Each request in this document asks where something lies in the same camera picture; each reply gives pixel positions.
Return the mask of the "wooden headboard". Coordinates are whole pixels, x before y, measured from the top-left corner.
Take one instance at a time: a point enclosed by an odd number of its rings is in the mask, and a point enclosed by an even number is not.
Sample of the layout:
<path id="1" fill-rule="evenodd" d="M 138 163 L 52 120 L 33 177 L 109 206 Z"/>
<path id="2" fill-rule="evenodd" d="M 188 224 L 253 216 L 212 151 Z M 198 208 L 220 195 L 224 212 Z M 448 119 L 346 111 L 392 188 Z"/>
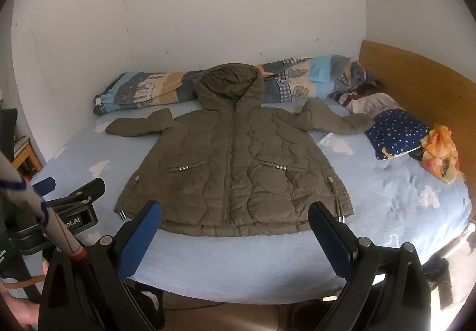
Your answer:
<path id="1" fill-rule="evenodd" d="M 475 195 L 475 83 L 458 72 L 397 47 L 364 41 L 359 61 L 403 108 L 428 125 L 445 125 Z"/>

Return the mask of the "patterned blue beige quilt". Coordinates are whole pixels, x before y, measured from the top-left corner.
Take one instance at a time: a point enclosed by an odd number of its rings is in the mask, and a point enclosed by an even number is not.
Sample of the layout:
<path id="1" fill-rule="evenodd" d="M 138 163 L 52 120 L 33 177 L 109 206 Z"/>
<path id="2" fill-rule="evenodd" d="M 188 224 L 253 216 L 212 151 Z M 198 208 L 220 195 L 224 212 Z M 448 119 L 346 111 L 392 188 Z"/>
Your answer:
<path id="1" fill-rule="evenodd" d="M 338 54 L 312 58 L 282 59 L 262 65 L 227 63 L 199 71 L 125 72 L 94 98 L 93 113 L 102 116 L 115 111 L 174 104 L 199 97 L 197 85 L 205 79 L 220 96 L 239 99 L 260 77 L 258 95 L 265 104 L 325 98 L 361 85 L 376 86 L 374 75 L 356 59 Z"/>

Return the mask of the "light blue cloud bedsheet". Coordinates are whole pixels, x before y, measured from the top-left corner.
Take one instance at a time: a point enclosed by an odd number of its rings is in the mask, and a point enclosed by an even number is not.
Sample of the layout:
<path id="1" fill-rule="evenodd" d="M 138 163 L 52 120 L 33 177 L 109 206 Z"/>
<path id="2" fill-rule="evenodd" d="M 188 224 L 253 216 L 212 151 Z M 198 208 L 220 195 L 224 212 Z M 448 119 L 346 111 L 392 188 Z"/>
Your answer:
<path id="1" fill-rule="evenodd" d="M 107 133 L 117 118 L 106 114 L 78 133 L 35 176 L 53 178 L 50 199 L 100 178 L 106 190 L 94 205 L 98 223 L 80 234 L 85 244 L 116 233 L 123 220 L 115 211 L 123 191 L 133 191 L 133 205 L 149 199 L 152 186 L 177 186 L 179 195 L 159 198 L 164 221 L 208 218 L 219 208 L 219 198 L 202 200 L 217 182 L 205 165 L 195 170 L 170 173 L 175 155 L 156 160 L 147 171 L 140 165 L 160 140 L 159 134 L 119 137 Z M 388 161 L 376 159 L 369 139 L 362 133 L 350 136 L 311 133 L 314 147 L 332 166 L 332 178 L 343 185 L 353 206 L 345 221 L 357 236 L 379 246 L 398 247 L 410 242 L 426 261 L 459 236 L 469 222 L 471 202 L 464 183 L 446 185 L 406 155 Z M 336 276 L 311 231 L 269 234 L 260 223 L 297 221 L 307 217 L 313 200 L 330 197 L 326 181 L 315 178 L 309 196 L 298 181 L 310 175 L 262 166 L 262 143 L 253 144 L 239 156 L 247 166 L 234 183 L 229 218 L 242 224 L 237 235 L 178 233 L 161 227 L 140 263 L 135 280 L 181 296 L 237 304 L 280 305 L 326 296 L 340 290 Z"/>

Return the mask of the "olive green puffer jacket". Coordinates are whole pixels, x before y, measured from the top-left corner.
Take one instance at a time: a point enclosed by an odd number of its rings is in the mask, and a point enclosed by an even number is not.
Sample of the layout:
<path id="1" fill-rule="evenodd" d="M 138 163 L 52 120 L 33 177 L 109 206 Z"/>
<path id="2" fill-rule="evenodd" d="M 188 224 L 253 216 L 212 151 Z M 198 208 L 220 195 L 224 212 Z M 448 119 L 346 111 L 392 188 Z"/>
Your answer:
<path id="1" fill-rule="evenodd" d="M 198 110 L 114 120 L 108 134 L 158 135 L 119 196 L 117 214 L 133 218 L 154 200 L 163 230 L 217 238 L 307 231 L 315 202 L 351 215 L 349 194 L 311 132 L 363 133 L 373 119 L 341 117 L 318 98 L 295 113 L 265 107 L 262 88 L 257 76 L 239 99 L 227 100 L 201 79 Z"/>

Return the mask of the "yellow wooden stool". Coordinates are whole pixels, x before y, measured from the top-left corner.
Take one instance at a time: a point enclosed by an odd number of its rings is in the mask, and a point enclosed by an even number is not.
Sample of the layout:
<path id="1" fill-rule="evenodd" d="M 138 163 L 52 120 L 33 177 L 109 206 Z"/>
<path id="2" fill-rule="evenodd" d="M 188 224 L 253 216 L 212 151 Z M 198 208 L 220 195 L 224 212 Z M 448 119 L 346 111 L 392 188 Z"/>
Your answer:
<path id="1" fill-rule="evenodd" d="M 30 138 L 21 137 L 15 142 L 12 164 L 28 181 L 42 170 L 43 166 L 32 149 Z"/>

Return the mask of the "striped white red clothes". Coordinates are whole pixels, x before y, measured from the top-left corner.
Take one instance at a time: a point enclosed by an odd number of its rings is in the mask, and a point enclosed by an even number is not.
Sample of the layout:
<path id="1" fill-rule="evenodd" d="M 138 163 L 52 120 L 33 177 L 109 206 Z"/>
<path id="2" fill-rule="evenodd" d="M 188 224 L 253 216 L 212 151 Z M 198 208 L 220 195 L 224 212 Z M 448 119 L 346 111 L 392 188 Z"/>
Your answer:
<path id="1" fill-rule="evenodd" d="M 379 86 L 362 84 L 355 89 L 332 92 L 328 98 L 347 108 L 351 113 L 364 113 L 371 117 L 402 107 Z"/>

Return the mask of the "orange yellow cloth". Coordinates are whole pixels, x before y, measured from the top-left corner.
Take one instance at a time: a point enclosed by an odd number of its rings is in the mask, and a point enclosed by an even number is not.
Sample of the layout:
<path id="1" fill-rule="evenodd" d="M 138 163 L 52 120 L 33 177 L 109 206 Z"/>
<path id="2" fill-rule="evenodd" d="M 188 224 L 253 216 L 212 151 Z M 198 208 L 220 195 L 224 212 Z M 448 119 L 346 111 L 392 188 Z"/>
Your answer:
<path id="1" fill-rule="evenodd" d="M 456 179 L 466 180 L 460 170 L 457 147 L 452 141 L 452 131 L 444 126 L 435 124 L 433 129 L 420 140 L 423 148 L 423 168 L 445 184 L 453 183 Z"/>

